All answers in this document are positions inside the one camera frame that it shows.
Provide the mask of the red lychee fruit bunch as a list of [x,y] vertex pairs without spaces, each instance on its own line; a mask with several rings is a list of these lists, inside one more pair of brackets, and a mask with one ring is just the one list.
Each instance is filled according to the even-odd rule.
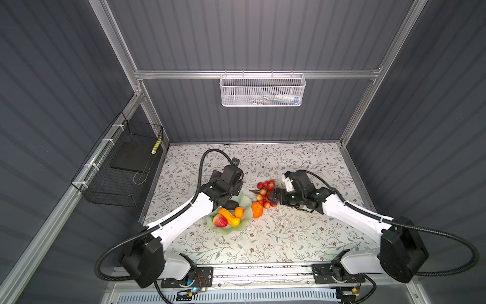
[[256,189],[250,190],[256,195],[256,201],[264,208],[270,209],[277,207],[277,203],[273,202],[272,192],[275,190],[275,180],[259,182]]

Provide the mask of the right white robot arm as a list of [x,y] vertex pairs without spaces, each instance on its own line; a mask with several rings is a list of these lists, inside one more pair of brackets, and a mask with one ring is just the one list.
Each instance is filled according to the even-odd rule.
[[354,275],[387,274],[398,282],[410,282],[429,257],[419,233],[411,228],[413,222],[405,217],[395,220],[355,205],[328,183],[317,188],[310,175],[305,170],[286,172],[282,176],[285,186],[270,191],[270,202],[340,220],[377,244],[369,250],[342,250],[331,261],[329,271],[333,279],[347,282]]

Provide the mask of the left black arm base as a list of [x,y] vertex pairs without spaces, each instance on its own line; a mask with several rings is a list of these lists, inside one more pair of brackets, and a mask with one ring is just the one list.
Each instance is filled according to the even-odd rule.
[[196,267],[191,269],[183,279],[162,279],[162,288],[208,288],[213,283],[213,267]]

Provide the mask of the dark fake avocado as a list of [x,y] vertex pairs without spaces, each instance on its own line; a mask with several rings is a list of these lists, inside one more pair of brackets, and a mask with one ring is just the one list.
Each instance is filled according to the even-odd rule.
[[226,202],[226,204],[224,205],[224,208],[227,209],[227,210],[235,210],[236,208],[239,207],[239,203],[234,201],[234,200],[229,200],[228,202]]

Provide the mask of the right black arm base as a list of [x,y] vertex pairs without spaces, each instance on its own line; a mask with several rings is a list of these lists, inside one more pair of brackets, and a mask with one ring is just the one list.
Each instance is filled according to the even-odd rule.
[[357,283],[360,285],[366,279],[362,274],[349,274],[343,267],[332,263],[314,263],[311,272],[316,284]]

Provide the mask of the large fake orange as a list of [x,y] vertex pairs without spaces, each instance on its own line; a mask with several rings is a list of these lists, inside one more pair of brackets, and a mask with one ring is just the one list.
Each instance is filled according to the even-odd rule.
[[258,219],[263,215],[263,205],[258,201],[252,203],[251,210],[254,219]]

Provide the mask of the red yellow fake apple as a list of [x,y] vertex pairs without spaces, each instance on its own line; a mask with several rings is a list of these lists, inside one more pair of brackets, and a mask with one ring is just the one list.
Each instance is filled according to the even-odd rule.
[[223,215],[216,214],[213,218],[213,224],[216,227],[227,227],[229,225],[229,222]]

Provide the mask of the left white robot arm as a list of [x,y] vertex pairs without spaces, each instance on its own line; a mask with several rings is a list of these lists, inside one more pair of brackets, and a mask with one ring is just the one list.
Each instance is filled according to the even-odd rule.
[[244,173],[236,165],[215,170],[209,182],[200,186],[195,202],[188,201],[169,215],[147,225],[154,228],[136,241],[122,247],[120,263],[129,276],[146,288],[158,279],[174,279],[191,285],[196,277],[196,264],[185,254],[169,255],[169,245],[199,219],[224,207],[237,196],[243,185]]

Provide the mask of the small fake orange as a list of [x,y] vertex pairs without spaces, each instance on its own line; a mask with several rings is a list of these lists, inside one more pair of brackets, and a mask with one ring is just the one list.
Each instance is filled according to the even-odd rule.
[[244,214],[245,214],[245,210],[243,209],[243,207],[238,206],[234,210],[234,215],[239,219],[243,218]]

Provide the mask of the yellow fake squash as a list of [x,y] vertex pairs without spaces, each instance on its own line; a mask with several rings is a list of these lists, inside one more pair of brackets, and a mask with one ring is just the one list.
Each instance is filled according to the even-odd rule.
[[229,222],[229,225],[232,227],[236,227],[240,225],[240,219],[233,215],[230,211],[225,208],[220,208],[218,213],[223,215]]

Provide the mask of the green wavy fruit bowl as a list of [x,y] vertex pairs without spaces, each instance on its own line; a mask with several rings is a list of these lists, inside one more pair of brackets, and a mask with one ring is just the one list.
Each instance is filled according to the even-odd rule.
[[247,223],[253,219],[252,201],[243,191],[237,196],[233,196],[231,200],[238,203],[239,210],[225,209],[221,211],[221,207],[218,207],[205,217],[209,230],[228,235],[232,232],[242,231]]

